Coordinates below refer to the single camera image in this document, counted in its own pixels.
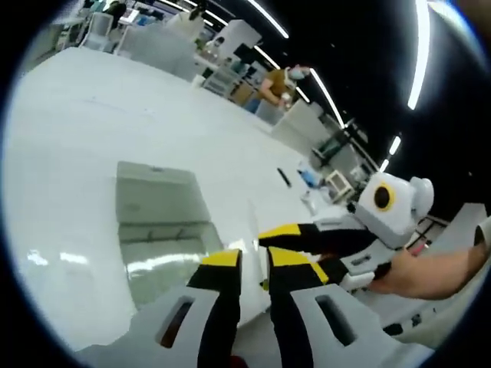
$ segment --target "robot eye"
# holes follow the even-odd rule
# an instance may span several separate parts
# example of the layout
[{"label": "robot eye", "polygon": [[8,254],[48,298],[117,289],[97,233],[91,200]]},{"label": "robot eye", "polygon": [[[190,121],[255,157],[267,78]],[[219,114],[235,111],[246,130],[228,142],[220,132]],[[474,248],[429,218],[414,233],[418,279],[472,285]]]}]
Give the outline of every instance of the robot eye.
[{"label": "robot eye", "polygon": [[387,211],[394,203],[394,192],[391,188],[382,184],[375,190],[374,202],[380,211]]}]

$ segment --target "face mask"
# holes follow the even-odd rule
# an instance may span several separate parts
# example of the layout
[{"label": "face mask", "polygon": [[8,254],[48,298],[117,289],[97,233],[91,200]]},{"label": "face mask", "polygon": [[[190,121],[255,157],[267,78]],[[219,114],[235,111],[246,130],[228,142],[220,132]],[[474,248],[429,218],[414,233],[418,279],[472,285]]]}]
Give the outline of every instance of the face mask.
[{"label": "face mask", "polygon": [[291,69],[288,72],[288,75],[290,76],[291,79],[294,79],[294,80],[297,80],[297,81],[300,80],[300,79],[304,79],[305,78],[305,75],[299,69]]}]

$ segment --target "yellow ring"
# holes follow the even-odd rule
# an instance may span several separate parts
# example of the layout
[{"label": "yellow ring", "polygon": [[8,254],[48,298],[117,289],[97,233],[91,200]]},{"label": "yellow ring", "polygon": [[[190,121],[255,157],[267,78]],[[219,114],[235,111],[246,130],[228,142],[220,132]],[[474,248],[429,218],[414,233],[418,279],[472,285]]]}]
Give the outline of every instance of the yellow ring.
[{"label": "yellow ring", "polygon": [[388,186],[385,182],[382,182],[376,189],[375,189],[375,192],[377,192],[377,190],[379,188],[385,188],[388,192],[389,192],[389,203],[387,203],[387,205],[383,208],[377,206],[377,203],[375,202],[375,194],[374,194],[374,203],[375,203],[375,207],[377,207],[377,209],[379,211],[388,211],[392,205],[394,204],[394,201],[396,199],[396,195],[395,195],[395,191],[390,187]]}]

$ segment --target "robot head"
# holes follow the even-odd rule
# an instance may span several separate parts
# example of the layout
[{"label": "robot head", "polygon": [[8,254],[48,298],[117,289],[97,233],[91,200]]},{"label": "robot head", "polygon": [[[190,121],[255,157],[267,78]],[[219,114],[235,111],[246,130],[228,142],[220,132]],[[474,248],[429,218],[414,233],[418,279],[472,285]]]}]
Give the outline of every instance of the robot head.
[{"label": "robot head", "polygon": [[384,172],[374,174],[361,193],[355,215],[389,248],[405,245],[433,205],[429,179],[399,179]]}]

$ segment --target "black ceiling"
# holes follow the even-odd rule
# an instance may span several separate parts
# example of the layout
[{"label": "black ceiling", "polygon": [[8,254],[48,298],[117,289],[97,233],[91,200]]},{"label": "black ceiling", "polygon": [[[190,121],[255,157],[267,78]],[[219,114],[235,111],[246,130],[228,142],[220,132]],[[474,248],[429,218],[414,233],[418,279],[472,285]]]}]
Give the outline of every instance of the black ceiling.
[{"label": "black ceiling", "polygon": [[[289,33],[284,39],[246,0],[215,0],[263,36],[263,50],[281,66],[314,67],[346,122],[367,133],[378,162],[391,140],[402,144],[389,173],[432,179],[432,213],[450,219],[463,202],[486,202],[489,78],[469,46],[430,11],[430,56],[415,110],[407,107],[417,59],[414,0],[259,3]],[[220,13],[225,20],[230,15]],[[333,114],[312,78],[300,87]]]}]

